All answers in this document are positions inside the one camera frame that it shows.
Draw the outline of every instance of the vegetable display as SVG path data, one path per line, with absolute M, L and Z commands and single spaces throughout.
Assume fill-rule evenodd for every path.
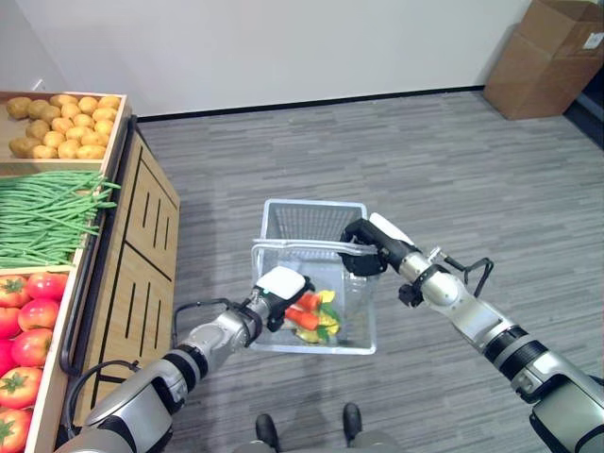
M 102 159 L 121 102 L 117 96 L 77 99 L 56 94 L 50 103 L 13 97 L 7 102 L 8 115 L 14 120 L 29 118 L 32 123 L 25 129 L 27 137 L 12 139 L 8 147 L 19 159 Z M 62 147 L 65 139 L 75 143 Z
M 0 268 L 70 264 L 82 234 L 98 234 L 97 210 L 115 206 L 107 201 L 114 188 L 96 172 L 0 178 Z M 2 305 L 19 285 L 0 285 Z
M 16 453 L 25 447 L 67 275 L 1 280 L 11 291 L 0 293 L 10 294 L 0 299 L 0 453 Z
M 327 344 L 340 330 L 340 316 L 333 309 L 335 292 L 303 294 L 285 310 L 285 318 L 294 324 L 294 334 L 310 344 Z

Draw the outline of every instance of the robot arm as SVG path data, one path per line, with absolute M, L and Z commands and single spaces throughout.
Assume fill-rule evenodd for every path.
M 411 284 L 399 298 L 412 307 L 425 302 L 444 315 L 462 337 L 510 382 L 527 403 L 536 403 L 530 422 L 554 452 L 601 452 L 604 447 L 604 394 L 593 379 L 533 338 L 492 305 L 470 294 L 463 283 L 432 260 L 379 214 L 359 220 L 343 234 L 346 242 L 373 244 L 369 258 L 343 256 L 350 272 L 383 272 L 390 264 Z
M 79 435 L 58 453 L 160 451 L 172 437 L 172 414 L 207 373 L 258 338 L 275 331 L 285 310 L 313 290 L 307 277 L 276 267 L 261 277 L 242 304 L 196 327 L 176 349 L 124 381 L 97 404 Z

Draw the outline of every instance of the orange carrot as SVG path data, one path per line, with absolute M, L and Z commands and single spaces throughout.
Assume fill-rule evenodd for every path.
M 295 302 L 295 305 L 306 311 L 318 310 L 321 305 L 321 296 L 315 293 L 304 293 Z
M 285 317 L 307 330 L 316 330 L 319 326 L 319 317 L 308 311 L 288 308 L 285 310 Z

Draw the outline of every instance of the wire basket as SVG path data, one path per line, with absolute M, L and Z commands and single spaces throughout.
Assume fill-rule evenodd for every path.
M 368 245 L 340 243 L 351 222 L 366 217 L 360 203 L 308 200 L 267 200 L 261 239 L 252 247 L 253 278 L 276 266 L 285 266 L 310 277 L 317 291 L 335 291 L 333 309 L 341 318 L 340 331 L 327 344 L 307 344 L 283 328 L 265 329 L 252 348 L 266 351 L 314 354 L 373 354 L 376 322 L 373 290 L 377 277 L 356 277 L 346 271 L 338 253 L 373 255 Z

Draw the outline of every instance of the black shoe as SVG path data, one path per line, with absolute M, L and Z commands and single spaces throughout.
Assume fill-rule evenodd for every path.
M 275 422 L 268 413 L 263 413 L 256 419 L 256 438 L 269 445 L 276 453 L 281 451 Z
M 355 403 L 348 403 L 344 406 L 342 412 L 342 422 L 344 423 L 344 437 L 346 445 L 350 446 L 357 434 L 362 431 L 361 411 Z

